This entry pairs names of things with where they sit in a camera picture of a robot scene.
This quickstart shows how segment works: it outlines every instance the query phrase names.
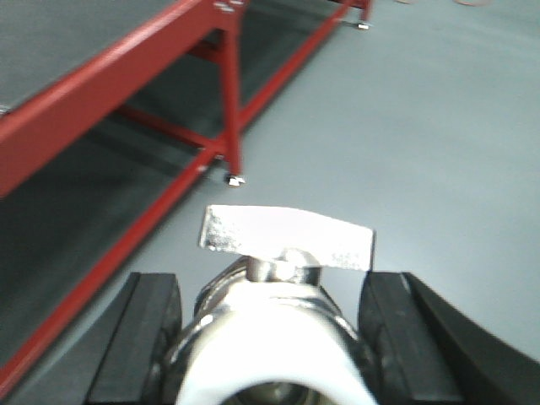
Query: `red metal frame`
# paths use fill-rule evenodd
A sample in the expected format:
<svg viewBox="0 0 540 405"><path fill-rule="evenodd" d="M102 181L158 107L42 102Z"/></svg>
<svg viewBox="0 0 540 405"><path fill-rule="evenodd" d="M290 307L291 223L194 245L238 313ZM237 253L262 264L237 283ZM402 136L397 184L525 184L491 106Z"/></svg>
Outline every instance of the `red metal frame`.
<svg viewBox="0 0 540 405"><path fill-rule="evenodd" d="M358 1L343 0L337 10L242 109L238 61L242 6L235 3L233 7L237 13L223 13L214 6L213 0L180 0L60 83L0 119L0 196L7 195L81 133L115 109L117 113L142 125L201 148L169 188L90 269L0 370L0 399L17 384L214 158L223 155L229 163L230 173L240 174L240 131L328 37L348 8L359 5ZM362 14L368 14L371 0L360 1L360 6L364 8ZM203 37L215 28L221 29L217 46L203 41ZM220 66L225 128L214 140L132 107L117 107L179 55L188 51Z"/></svg>

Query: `black plastic panel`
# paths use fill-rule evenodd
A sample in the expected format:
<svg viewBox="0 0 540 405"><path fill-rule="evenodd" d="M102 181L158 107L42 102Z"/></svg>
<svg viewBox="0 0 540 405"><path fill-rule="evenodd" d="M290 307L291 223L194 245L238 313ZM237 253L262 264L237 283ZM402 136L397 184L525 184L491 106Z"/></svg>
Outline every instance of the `black plastic panel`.
<svg viewBox="0 0 540 405"><path fill-rule="evenodd" d="M379 360L372 386L382 405L463 404L463 398L400 273L368 273L359 330Z"/></svg>

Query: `red metal leg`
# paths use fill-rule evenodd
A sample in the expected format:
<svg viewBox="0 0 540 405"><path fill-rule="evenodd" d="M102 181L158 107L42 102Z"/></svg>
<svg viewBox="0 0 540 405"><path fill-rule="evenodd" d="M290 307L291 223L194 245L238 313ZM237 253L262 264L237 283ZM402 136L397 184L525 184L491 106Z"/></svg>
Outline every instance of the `red metal leg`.
<svg viewBox="0 0 540 405"><path fill-rule="evenodd" d="M240 68L238 34L235 30L221 31L219 64L221 96L224 104L225 159L229 162L229 172L233 176L241 173L240 151Z"/></svg>
<svg viewBox="0 0 540 405"><path fill-rule="evenodd" d="M373 6L373 0L364 0L362 9L360 10L360 21L367 23L371 17L371 8Z"/></svg>

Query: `shiny metal part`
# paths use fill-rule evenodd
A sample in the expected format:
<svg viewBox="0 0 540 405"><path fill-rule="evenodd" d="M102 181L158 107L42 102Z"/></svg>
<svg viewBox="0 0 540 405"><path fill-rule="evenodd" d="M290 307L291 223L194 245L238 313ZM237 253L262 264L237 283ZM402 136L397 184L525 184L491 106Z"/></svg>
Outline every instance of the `shiny metal part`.
<svg viewBox="0 0 540 405"><path fill-rule="evenodd" d="M197 297L165 359L165 399L374 405L359 374L373 354L319 285L323 266L370 270L374 241L371 229L299 209L207 207L200 246L244 256Z"/></svg>
<svg viewBox="0 0 540 405"><path fill-rule="evenodd" d="M229 187L240 187L246 183L246 179L241 175L231 175L230 173L225 176L225 182Z"/></svg>
<svg viewBox="0 0 540 405"><path fill-rule="evenodd" d="M371 28L373 25L371 23L368 23L367 21L362 21L360 20L358 22L358 29L359 30L363 30L363 31L367 31L369 28Z"/></svg>
<svg viewBox="0 0 540 405"><path fill-rule="evenodd" d="M317 213L281 207L211 205L199 245L267 262L303 252L296 267L372 268L375 232Z"/></svg>
<svg viewBox="0 0 540 405"><path fill-rule="evenodd" d="M283 260L266 261L250 257L247 265L246 278L256 282L286 282L295 284L319 285L321 279L320 267L303 267L299 263Z"/></svg>

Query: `floor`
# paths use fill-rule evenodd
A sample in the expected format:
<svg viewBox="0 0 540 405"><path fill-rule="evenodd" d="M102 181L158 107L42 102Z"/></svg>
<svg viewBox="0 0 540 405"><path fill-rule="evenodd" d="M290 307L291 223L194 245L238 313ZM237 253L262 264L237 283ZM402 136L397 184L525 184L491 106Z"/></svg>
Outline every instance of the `floor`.
<svg viewBox="0 0 540 405"><path fill-rule="evenodd" d="M277 18L281 30L253 37L243 56L245 97L297 41L287 40L284 27L303 35L315 18L279 17L274 6L246 20L270 27ZM311 11L328 7L317 3ZM540 360L540 3L471 8L451 0L378 0L372 23L367 32L343 24L248 128L247 184L224 186L222 162L209 170L46 361L80 336L129 272L176 273L188 320L201 287L235 259L197 248L203 210L212 203L303 208L374 228L375 270L415 273ZM177 68L132 102L170 117L189 104L199 111L190 115L191 127L215 133L217 95L184 92L189 96L179 99L179 84L167 80ZM213 89L213 79L200 76L188 84L200 79L199 88ZM186 150L155 134L137 142L122 135L140 131L129 128L118 119L103 122L3 202L0 246L9 253L0 274L0 328L6 332L17 330L13 312L20 327L39 318L42 303L25 304L17 291L45 289L54 297L58 285L68 289L77 278L66 275L93 262L186 159ZM150 147L159 150L158 159ZM66 214L51 215L55 210ZM43 271L36 276L38 266ZM45 287L30 281L35 277ZM336 269L323 276L351 321L362 277ZM0 353L0 363L8 352Z"/></svg>

